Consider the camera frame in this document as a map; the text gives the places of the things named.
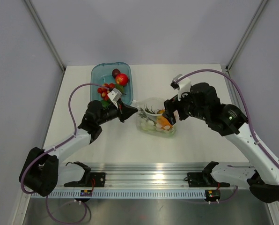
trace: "silver metal beam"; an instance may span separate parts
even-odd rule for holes
[[[66,70],[66,66],[64,65],[63,61],[61,60],[58,52],[56,51],[40,17],[37,14],[37,11],[34,7],[34,5],[32,4],[32,2],[30,0],[22,0],[23,3],[25,4],[25,6],[27,7],[27,9],[29,10],[34,22],[36,23],[38,29],[40,30],[45,42],[47,43],[53,57],[55,58],[56,62],[58,63],[61,71],[63,72],[63,74],[65,73]]]
[[[234,51],[231,60],[229,61],[229,63],[227,64],[227,71],[229,72],[231,67],[233,66],[236,58],[238,57],[238,55],[240,54],[243,46],[245,45],[245,43],[247,42],[250,34],[252,33],[252,31],[255,28],[255,25],[257,23],[257,21],[259,20],[260,15],[263,13],[267,3],[269,0],[262,0],[261,3],[259,4],[255,14],[253,15],[245,33],[243,34],[238,46],[236,47],[236,50]]]

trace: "reflective metal surface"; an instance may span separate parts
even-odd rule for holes
[[[222,191],[222,199],[231,194]],[[50,199],[49,208],[55,218],[63,222],[79,220],[84,209],[76,203],[58,207],[69,199]],[[215,205],[190,203],[190,200],[168,199],[91,199],[87,202],[91,210],[81,224],[91,225],[272,225],[265,203],[256,199],[249,191],[240,190],[236,197]],[[55,225],[45,209],[44,199],[30,200],[24,225]]]

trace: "dark purple fruit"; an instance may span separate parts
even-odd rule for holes
[[[116,76],[117,76],[118,74],[120,74],[120,73],[121,73],[121,71],[119,71],[118,69],[114,69],[114,70],[112,71],[111,75],[112,75],[113,78],[116,78]]]

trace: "green vegetable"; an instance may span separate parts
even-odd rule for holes
[[[119,84],[115,84],[116,86],[116,89],[118,89],[122,94],[124,93],[124,87],[122,85],[119,85]]]
[[[107,106],[110,105],[110,103],[109,103],[108,101],[101,100],[100,102],[102,103],[102,106],[103,106],[104,108],[106,108]]]

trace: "white table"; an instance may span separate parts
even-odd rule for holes
[[[54,144],[73,132],[68,112],[68,99],[80,84],[90,83],[94,66],[68,66],[49,126],[45,146]],[[176,90],[170,87],[178,74],[220,65],[130,65],[135,100],[150,97],[170,99]],[[207,82],[214,86],[222,103],[231,99],[225,79],[213,73],[191,77],[192,84]],[[90,101],[90,87],[79,89],[72,99],[72,109],[77,125],[80,124]],[[103,132],[91,145],[80,149],[66,161],[84,163],[208,163],[210,161],[246,163],[244,155],[225,138],[212,131],[198,119],[179,121],[173,138],[163,138],[140,132],[135,125],[135,115],[124,124],[118,119],[102,125]]]

